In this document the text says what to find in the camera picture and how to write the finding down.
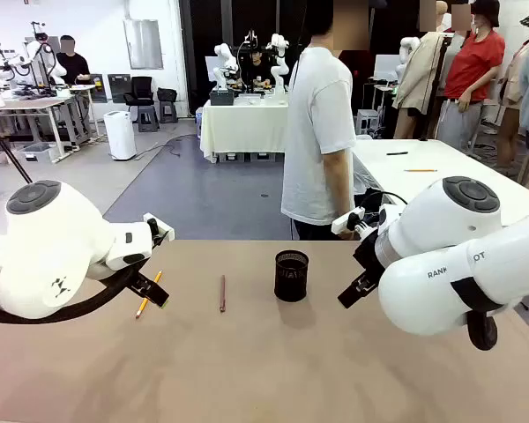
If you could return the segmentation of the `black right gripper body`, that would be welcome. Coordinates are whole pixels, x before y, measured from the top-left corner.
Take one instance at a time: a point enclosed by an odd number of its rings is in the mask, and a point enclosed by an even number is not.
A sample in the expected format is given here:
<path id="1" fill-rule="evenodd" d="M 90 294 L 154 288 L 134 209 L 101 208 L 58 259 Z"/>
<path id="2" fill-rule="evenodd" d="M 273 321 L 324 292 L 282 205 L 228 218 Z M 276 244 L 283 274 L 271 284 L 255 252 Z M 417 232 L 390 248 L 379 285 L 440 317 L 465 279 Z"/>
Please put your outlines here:
<path id="1" fill-rule="evenodd" d="M 376 256 L 377 229 L 371 227 L 360 235 L 360 244 L 354 252 L 354 258 L 365 270 L 367 276 L 381 276 L 383 266 Z"/>

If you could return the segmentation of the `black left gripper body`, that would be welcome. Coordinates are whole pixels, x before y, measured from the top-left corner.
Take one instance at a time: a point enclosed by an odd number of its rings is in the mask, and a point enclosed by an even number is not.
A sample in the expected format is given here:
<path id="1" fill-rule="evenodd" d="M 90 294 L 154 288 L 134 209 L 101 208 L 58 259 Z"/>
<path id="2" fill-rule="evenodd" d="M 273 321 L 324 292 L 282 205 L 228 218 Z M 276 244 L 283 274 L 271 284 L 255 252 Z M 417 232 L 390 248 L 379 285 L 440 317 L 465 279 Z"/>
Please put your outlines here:
<path id="1" fill-rule="evenodd" d="M 125 286 L 133 292 L 145 292 L 148 289 L 148 278 L 139 271 L 131 270 L 127 275 Z"/>

